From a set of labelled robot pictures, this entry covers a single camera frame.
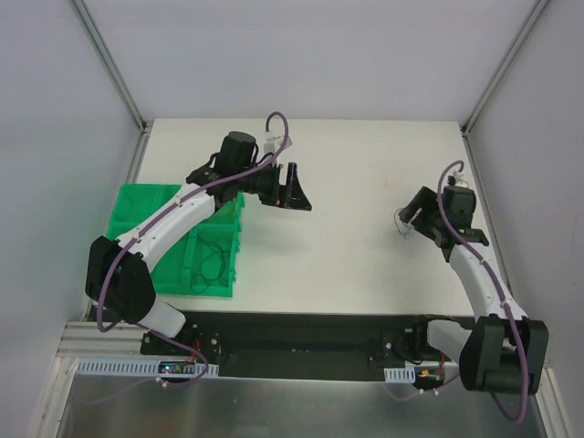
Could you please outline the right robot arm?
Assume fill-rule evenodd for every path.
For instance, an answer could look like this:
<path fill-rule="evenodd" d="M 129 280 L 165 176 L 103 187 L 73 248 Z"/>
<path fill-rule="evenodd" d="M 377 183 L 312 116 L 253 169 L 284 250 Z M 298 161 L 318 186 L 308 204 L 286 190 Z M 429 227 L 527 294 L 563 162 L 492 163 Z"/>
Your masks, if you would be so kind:
<path fill-rule="evenodd" d="M 472 226 L 475 192 L 447 185 L 441 193 L 423 186 L 400 211 L 402 222 L 434 241 L 459 277 L 475 324 L 463 328 L 435 319 L 411 336 L 412 353 L 431 360 L 441 351 L 454 360 L 469 391 L 537 392 L 548 346 L 548 328 L 530 318 L 510 296 L 493 266 L 485 233 Z"/>

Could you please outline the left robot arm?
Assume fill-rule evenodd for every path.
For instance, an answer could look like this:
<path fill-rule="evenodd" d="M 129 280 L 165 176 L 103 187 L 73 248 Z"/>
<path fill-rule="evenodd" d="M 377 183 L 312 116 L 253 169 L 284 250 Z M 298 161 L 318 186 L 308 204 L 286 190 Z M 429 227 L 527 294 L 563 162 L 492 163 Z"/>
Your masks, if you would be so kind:
<path fill-rule="evenodd" d="M 155 213 L 113 239 L 98 237 L 90 246 L 85 293 L 117 319 L 162 334 L 162 345 L 174 355 L 186 353 L 193 333 L 186 316 L 159 298 L 151 273 L 162 257 L 192 228 L 211 218 L 240 193 L 257 195 L 263 205 L 308 211 L 297 165 L 287 166 L 279 181 L 278 156 L 291 146 L 287 135 L 266 135 L 266 154 L 256 157 L 256 139 L 231 131 L 220 151 L 192 171 L 185 184 Z"/>

